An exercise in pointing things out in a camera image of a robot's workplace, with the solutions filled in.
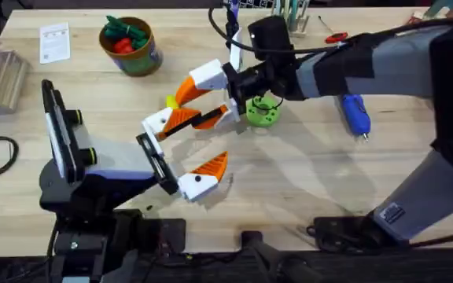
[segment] wooden table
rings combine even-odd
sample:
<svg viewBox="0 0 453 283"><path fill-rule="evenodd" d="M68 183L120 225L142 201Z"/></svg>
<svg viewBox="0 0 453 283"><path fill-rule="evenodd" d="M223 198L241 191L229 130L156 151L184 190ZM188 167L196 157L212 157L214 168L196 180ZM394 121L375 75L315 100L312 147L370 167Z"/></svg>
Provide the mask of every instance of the wooden table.
<svg viewBox="0 0 453 283"><path fill-rule="evenodd" d="M357 34L402 24L416 9L312 9L308 36L297 47L324 46L328 31ZM215 18L224 25L225 13ZM266 10L242 10L241 26ZM125 76L98 45L105 15L135 16L153 27L164 52L160 70L145 78ZM70 60L39 64L39 27L69 22ZM81 108L91 134L136 142L140 121L163 108L188 71L214 58L227 61L223 40L212 30L207 12L198 10L16 10L1 37L4 50L16 50L31 63L18 113L0 116L0 135L15 138L20 156L0 176L0 256L43 255L53 214L39 207L38 176L50 159L40 82L53 81L69 108ZM245 66L256 63L246 54ZM207 111L223 99L216 91L192 106ZM261 230L281 249L313 249L300 232L316 216L364 215L380 204L414 170L434 139L433 113L412 97L369 96L373 120L369 143L356 141L343 124L331 97L285 102L282 118L270 129L238 125L224 130L185 129L163 143L177 171L189 171L223 150L230 152L225 177L199 204L168 196L155 186L124 207L148 217L183 217L189 252L233 251L242 230ZM0 145L0 164L8 158ZM152 205L151 211L146 207ZM453 233L453 215L417 240Z"/></svg>

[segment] cup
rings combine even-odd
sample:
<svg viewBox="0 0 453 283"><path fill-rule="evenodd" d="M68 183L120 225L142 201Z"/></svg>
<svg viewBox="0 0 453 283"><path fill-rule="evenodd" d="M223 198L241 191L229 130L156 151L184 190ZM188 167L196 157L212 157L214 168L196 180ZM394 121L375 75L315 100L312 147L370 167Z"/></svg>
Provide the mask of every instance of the cup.
<svg viewBox="0 0 453 283"><path fill-rule="evenodd" d="M157 49L151 27L144 20L136 17L121 17L119 20L144 31L148 36L148 42L134 52L126 54L115 53L113 49L114 42L105 37L106 26L104 26L101 33L99 33L99 43L102 49L125 74L129 76L152 74L162 65L163 58L161 52Z"/></svg>

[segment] orange plastic piece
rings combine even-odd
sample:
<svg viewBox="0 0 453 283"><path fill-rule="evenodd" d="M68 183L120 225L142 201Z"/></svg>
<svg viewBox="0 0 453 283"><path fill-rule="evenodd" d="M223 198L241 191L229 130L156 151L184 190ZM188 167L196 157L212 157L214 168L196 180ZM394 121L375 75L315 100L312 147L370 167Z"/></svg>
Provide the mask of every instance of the orange plastic piece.
<svg viewBox="0 0 453 283"><path fill-rule="evenodd" d="M219 110L221 110L221 114L225 113L228 108L225 105L219 106ZM212 129L214 125L216 125L216 122L218 122L219 118L221 118L222 115L214 116L209 120L206 120L198 125L196 125L194 128L198 130L207 130L207 129Z"/></svg>
<svg viewBox="0 0 453 283"><path fill-rule="evenodd" d="M165 136L161 137L161 135L165 135L166 132L199 114L201 114L200 111L191 108L177 108L172 110L171 117L169 117L169 120L165 123L164 130L157 136L162 139L165 138Z"/></svg>
<svg viewBox="0 0 453 283"><path fill-rule="evenodd" d="M200 97L202 94L208 93L209 91L210 90L198 90L195 86L195 81L189 75L185 81L182 82L178 92L176 93L176 102L178 102L178 105L181 106L197 97Z"/></svg>
<svg viewBox="0 0 453 283"><path fill-rule="evenodd" d="M193 170L191 173L215 176L218 182L223 178L225 170L227 169L228 163L228 152L221 153L217 157L209 160L199 168Z"/></svg>

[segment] white paper sheet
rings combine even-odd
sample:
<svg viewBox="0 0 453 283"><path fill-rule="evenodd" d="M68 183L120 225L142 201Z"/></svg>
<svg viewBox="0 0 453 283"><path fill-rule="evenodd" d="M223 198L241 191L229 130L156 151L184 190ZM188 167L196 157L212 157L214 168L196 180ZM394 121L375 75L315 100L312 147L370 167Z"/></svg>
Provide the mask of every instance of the white paper sheet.
<svg viewBox="0 0 453 283"><path fill-rule="evenodd" d="M71 57L69 24L54 24L39 29L39 63L47 64Z"/></svg>

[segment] gray robot arm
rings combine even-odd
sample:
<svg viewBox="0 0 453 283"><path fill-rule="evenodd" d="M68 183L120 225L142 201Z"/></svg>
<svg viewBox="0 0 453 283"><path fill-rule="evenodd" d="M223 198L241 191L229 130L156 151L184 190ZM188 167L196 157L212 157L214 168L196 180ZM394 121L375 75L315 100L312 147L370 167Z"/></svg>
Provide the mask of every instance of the gray robot arm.
<svg viewBox="0 0 453 283"><path fill-rule="evenodd" d="M408 241L453 213L453 28L374 40L317 54L301 62L296 77L302 99L342 94L433 99L434 150L369 214L392 239Z"/></svg>

